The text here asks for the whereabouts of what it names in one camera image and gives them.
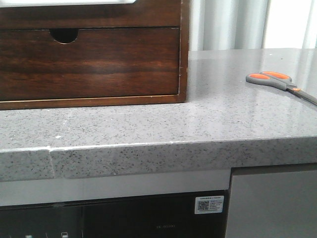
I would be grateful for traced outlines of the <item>grey orange scissors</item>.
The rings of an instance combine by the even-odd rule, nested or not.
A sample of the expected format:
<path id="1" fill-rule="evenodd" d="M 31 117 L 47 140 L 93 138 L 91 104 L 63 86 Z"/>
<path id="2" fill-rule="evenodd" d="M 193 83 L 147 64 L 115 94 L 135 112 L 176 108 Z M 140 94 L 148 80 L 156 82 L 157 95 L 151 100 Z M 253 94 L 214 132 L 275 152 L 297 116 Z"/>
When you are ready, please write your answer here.
<path id="1" fill-rule="evenodd" d="M 270 86 L 283 91 L 288 91 L 293 95 L 302 98 L 315 106 L 317 105 L 316 97 L 304 92 L 296 84 L 292 82 L 292 78 L 283 73 L 274 71 L 263 71 L 260 73 L 252 73 L 246 76 L 246 82 Z"/>

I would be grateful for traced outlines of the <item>dark wooden drawer cabinet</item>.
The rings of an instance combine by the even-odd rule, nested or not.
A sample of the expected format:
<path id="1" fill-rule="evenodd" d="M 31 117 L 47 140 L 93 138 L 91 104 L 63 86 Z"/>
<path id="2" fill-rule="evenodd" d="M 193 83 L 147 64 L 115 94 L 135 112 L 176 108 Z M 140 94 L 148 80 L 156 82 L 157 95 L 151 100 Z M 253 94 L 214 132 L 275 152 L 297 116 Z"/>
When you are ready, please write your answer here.
<path id="1" fill-rule="evenodd" d="M 48 30 L 51 36 L 62 44 L 75 41 L 80 29 L 177 28 L 179 30 L 179 79 L 176 94 L 66 99 L 0 99 L 1 109 L 184 102 L 187 93 L 189 6 L 190 3 L 187 0 L 136 0 L 132 4 L 0 7 L 0 32 Z"/>

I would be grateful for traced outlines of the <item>white tray in drawer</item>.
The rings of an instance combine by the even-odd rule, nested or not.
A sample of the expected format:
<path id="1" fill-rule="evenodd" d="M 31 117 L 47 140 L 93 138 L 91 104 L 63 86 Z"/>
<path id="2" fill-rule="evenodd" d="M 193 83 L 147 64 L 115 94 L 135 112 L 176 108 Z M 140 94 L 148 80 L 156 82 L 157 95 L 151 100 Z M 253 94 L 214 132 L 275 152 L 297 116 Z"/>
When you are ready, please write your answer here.
<path id="1" fill-rule="evenodd" d="M 132 4 L 136 0 L 0 0 L 1 7 L 89 5 L 89 4 Z"/>

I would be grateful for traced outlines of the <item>black built-in appliance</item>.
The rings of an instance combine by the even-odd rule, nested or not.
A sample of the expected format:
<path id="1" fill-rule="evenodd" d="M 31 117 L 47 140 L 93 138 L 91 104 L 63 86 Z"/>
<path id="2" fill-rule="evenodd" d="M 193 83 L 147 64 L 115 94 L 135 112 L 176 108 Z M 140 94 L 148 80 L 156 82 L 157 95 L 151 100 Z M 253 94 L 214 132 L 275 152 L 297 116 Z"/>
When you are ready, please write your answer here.
<path id="1" fill-rule="evenodd" d="M 195 214 L 195 198 L 224 195 L 223 211 Z M 3 238 L 222 238 L 228 191 L 3 206 Z"/>

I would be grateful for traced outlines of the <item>white QR code sticker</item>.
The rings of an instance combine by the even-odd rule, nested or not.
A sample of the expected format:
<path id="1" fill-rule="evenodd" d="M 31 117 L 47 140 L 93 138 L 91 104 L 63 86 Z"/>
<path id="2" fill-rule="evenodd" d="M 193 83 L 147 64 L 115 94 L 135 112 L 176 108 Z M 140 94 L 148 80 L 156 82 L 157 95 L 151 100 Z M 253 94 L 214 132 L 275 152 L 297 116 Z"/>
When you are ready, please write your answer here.
<path id="1" fill-rule="evenodd" d="M 195 198 L 195 214 L 214 214 L 223 211 L 224 195 Z"/>

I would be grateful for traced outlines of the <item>white grey curtain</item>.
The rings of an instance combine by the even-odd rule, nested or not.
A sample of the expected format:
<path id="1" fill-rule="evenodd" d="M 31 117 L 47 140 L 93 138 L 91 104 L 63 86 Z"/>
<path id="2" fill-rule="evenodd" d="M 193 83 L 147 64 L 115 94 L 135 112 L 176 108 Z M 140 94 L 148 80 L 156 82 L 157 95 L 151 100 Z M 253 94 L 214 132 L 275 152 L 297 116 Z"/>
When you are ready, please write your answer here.
<path id="1" fill-rule="evenodd" d="M 317 46 L 315 0 L 194 0 L 190 50 Z"/>

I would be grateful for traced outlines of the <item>grey cabinet door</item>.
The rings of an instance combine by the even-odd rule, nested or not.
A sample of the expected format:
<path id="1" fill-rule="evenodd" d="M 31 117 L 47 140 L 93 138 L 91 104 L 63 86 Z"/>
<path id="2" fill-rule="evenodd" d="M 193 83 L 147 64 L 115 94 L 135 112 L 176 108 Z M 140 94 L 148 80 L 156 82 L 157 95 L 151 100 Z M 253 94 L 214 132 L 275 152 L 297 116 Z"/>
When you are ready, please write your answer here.
<path id="1" fill-rule="evenodd" d="M 316 164 L 233 169 L 227 238 L 315 238 Z"/>

